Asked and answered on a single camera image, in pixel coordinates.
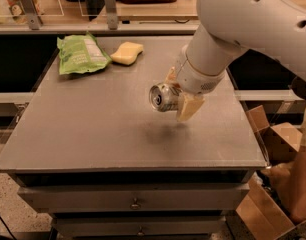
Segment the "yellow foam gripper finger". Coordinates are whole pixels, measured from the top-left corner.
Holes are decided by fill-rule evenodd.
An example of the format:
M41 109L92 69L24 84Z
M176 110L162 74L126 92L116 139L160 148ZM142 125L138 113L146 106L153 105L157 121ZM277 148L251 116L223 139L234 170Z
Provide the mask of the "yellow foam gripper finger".
M164 80L165 84L174 85L176 86L178 84L176 80L176 70L174 67L171 67L168 71L168 74Z
M189 120L204 104L203 95L181 93L178 100L176 119L178 122Z

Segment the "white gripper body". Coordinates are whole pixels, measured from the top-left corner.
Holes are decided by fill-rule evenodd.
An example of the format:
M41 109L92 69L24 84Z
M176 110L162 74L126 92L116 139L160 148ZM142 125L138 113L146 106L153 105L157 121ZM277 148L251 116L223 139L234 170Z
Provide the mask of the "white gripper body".
M204 95L212 92L224 78L224 72L215 76L200 73L190 64L186 56L187 48L188 46L185 45L181 49L175 63L176 82L180 89L186 93Z

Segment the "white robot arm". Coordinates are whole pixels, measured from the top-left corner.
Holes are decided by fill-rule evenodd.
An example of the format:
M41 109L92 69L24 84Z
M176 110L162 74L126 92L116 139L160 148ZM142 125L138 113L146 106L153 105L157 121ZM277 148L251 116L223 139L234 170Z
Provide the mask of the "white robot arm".
M177 120L189 120L202 96L247 50L278 60L306 81L306 10L290 0L197 0L200 25L182 48L171 80L182 90Z

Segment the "person's hand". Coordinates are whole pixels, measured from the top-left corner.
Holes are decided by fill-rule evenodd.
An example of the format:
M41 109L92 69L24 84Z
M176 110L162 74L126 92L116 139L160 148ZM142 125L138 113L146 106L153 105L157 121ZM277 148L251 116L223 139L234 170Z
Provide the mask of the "person's hand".
M279 199L284 204L289 201L292 167L293 162L288 162L280 163L262 170L262 173L269 179L270 185L277 192Z

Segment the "person's forearm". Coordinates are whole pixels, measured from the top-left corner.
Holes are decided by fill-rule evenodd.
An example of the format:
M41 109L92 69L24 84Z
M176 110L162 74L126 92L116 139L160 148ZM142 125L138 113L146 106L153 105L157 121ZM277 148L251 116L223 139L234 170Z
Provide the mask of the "person's forearm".
M302 146L286 183L286 209L295 223L306 220L306 147Z

